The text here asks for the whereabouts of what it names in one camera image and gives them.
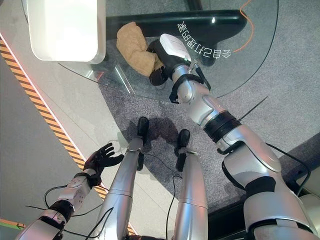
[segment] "gray floor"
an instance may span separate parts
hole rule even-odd
[[[308,5],[298,0],[280,0],[275,38],[266,61],[250,81],[221,98],[239,118],[268,96],[243,123],[285,151],[320,132],[319,11],[317,0]],[[206,134],[186,117],[180,105],[122,93],[103,85],[100,89],[127,140],[133,137],[140,116],[150,119],[150,142],[144,151],[159,156],[162,162],[147,156],[145,165],[169,191],[173,191],[174,142],[178,132],[187,128],[192,134],[192,147],[201,154],[210,211],[243,198],[244,192],[232,186],[221,171],[223,157],[216,153]],[[287,161],[284,172],[296,166]]]
[[[30,224],[44,208],[46,190],[67,184],[80,171],[53,134],[0,56],[0,218]],[[48,195],[53,203],[59,190]],[[102,203],[95,191],[87,197],[81,213]],[[71,219],[66,229],[88,234],[95,225],[96,210],[81,220]],[[18,231],[1,227],[1,239],[13,239]],[[65,233],[65,239],[79,239]]]

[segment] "tan cloth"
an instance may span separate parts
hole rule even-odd
[[[116,37],[116,47],[127,63],[138,73],[149,77],[154,70],[163,65],[155,53],[147,51],[145,37],[135,22],[121,27]]]

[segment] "white box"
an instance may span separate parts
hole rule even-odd
[[[27,0],[31,48],[43,61],[100,63],[106,0]]]

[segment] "black cable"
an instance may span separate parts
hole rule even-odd
[[[149,155],[149,156],[152,156],[152,157],[158,159],[167,169],[169,169],[174,174],[178,174],[176,171],[172,170],[168,165],[166,165],[165,162],[163,160],[161,160],[161,158],[159,158],[158,156],[152,155],[150,153],[145,153],[145,152],[142,152],[142,154]]]
[[[81,214],[78,214],[78,215],[73,215],[72,218],[73,218],[73,217],[84,216],[84,215],[86,215],[86,214],[88,214],[88,213],[91,213],[92,211],[94,211],[94,210],[96,210],[97,208],[101,207],[102,204],[103,204],[103,203],[101,203],[100,205],[96,206],[95,208],[92,208],[91,210],[87,211],[86,213],[81,213]]]
[[[175,196],[176,196],[175,178],[180,178],[180,179],[182,179],[182,177],[179,176],[179,175],[174,175],[174,176],[172,177],[172,182],[173,182],[173,198],[172,198],[172,201],[171,201],[170,206],[169,206],[169,209],[168,209],[168,214],[166,215],[166,223],[165,223],[165,239],[166,239],[166,240],[168,240],[168,221],[169,221],[170,209],[171,209],[171,207],[172,207],[172,204],[174,203]]]
[[[95,236],[95,237],[93,237],[93,238],[98,238],[98,237],[100,237],[100,235],[101,235],[101,233],[102,233],[102,231],[104,230],[104,227],[105,227],[105,225],[106,225],[106,222],[107,222],[107,220],[108,220],[108,218],[109,218],[109,216],[110,216],[110,214],[111,214],[111,212],[112,212],[112,210],[113,210],[114,208],[112,207],[112,208],[110,208],[108,211],[106,211],[104,214],[103,214],[103,216],[101,217],[101,219],[97,222],[97,224],[92,228],[92,230],[90,231],[90,233],[89,233],[89,235],[85,238],[85,240],[88,240],[89,238],[92,238],[92,237],[90,237],[90,235],[94,232],[94,230],[99,226],[99,224],[101,223],[101,221],[104,219],[104,217],[105,217],[105,215],[107,214],[107,212],[109,212],[109,214],[108,214],[108,216],[106,216],[106,218],[105,218],[105,221],[104,221],[104,223],[103,223],[103,226],[102,226],[102,229],[101,229],[101,231],[99,232],[99,234],[97,235],[97,236]]]
[[[105,190],[107,190],[109,192],[109,189],[104,187],[104,186],[99,185],[98,187],[103,188],[103,189],[105,189]]]
[[[48,195],[48,193],[50,193],[51,191],[53,191],[53,190],[55,190],[55,189],[63,189],[63,188],[65,188],[65,187],[67,187],[67,185],[55,186],[55,187],[52,187],[52,188],[50,188],[49,190],[47,190],[47,191],[45,192],[45,194],[43,195],[43,201],[44,201],[44,204],[45,204],[45,206],[46,206],[47,208],[49,208],[49,205],[48,205],[48,202],[47,202],[47,195]]]
[[[106,212],[103,214],[103,216],[101,217],[101,219],[99,220],[99,222],[97,222],[97,224],[93,227],[93,229],[90,231],[90,233],[89,233],[88,235],[84,235],[84,234],[81,234],[81,233],[69,231],[69,230],[66,230],[66,229],[63,230],[63,231],[64,231],[64,232],[67,232],[67,233],[69,233],[69,234],[73,234],[73,235],[76,235],[76,236],[84,237],[85,240],[98,238],[98,237],[100,237],[102,231],[104,230],[104,227],[105,227],[105,225],[106,225],[106,222],[107,222],[107,220],[108,220],[108,218],[109,218],[109,216],[110,216],[110,214],[111,214],[111,212],[112,212],[113,209],[114,209],[114,208],[111,207],[111,208],[108,209],[108,211],[106,211]],[[108,212],[109,212],[109,214],[108,214],[108,216],[106,217],[106,219],[105,219],[105,221],[104,221],[104,223],[103,223],[102,229],[101,229],[101,231],[99,232],[99,234],[98,234],[97,236],[90,236],[90,235],[94,232],[94,230],[99,226],[99,224],[102,222],[102,220],[104,219],[104,217],[107,215]]]
[[[258,107],[260,104],[262,104],[264,102],[264,100],[267,99],[268,96],[266,96],[264,99],[262,99],[260,102],[258,102],[253,108],[251,108],[245,115],[243,115],[242,117],[240,117],[238,119],[239,122],[241,122],[242,119],[244,119],[249,113],[251,113],[253,110],[256,109],[256,107]]]
[[[293,160],[296,160],[298,163],[300,163],[301,165],[303,165],[305,167],[305,169],[307,170],[307,174],[306,174],[306,177],[305,179],[303,180],[303,182],[301,183],[298,191],[296,192],[296,195],[299,197],[299,194],[301,193],[302,189],[304,188],[304,185],[306,184],[306,182],[309,180],[310,178],[310,175],[311,175],[311,171],[310,171],[310,168],[307,166],[307,164],[305,164],[303,161],[301,161],[300,159],[296,158],[295,156],[292,156],[291,154],[285,152],[285,151],[282,151],[281,149],[277,148],[276,146],[273,146],[269,143],[265,143],[267,144],[269,147],[279,151],[280,153],[284,154],[284,155],[287,155],[289,158],[292,158]]]
[[[86,214],[88,214],[88,213],[91,213],[92,211],[94,211],[94,210],[96,210],[97,208],[101,207],[101,206],[102,206],[102,204],[103,204],[103,203],[101,203],[100,205],[98,205],[98,206],[96,206],[96,207],[92,208],[91,210],[87,211],[86,213],[81,213],[81,214],[78,214],[78,215],[73,215],[73,216],[72,216],[72,218],[73,218],[73,217],[80,217],[80,216],[84,216],[84,215],[86,215]],[[41,208],[41,207],[37,207],[37,206],[30,206],[30,205],[26,205],[25,207],[33,208],[33,209],[39,209],[39,210],[46,210],[46,209]]]
[[[41,207],[37,207],[37,206],[30,206],[30,205],[25,205],[25,207],[33,208],[33,209],[39,209],[39,210],[46,210],[46,209],[41,208]]]

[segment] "black foot pad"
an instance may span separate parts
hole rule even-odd
[[[141,116],[138,121],[137,135],[142,137],[143,143],[147,140],[147,134],[149,129],[149,120],[145,116]]]
[[[190,140],[190,131],[188,129],[182,129],[179,132],[179,136],[177,138],[176,141],[176,148],[174,149],[174,154],[178,157],[179,153],[179,149],[181,148],[185,148],[186,146],[188,146]]]

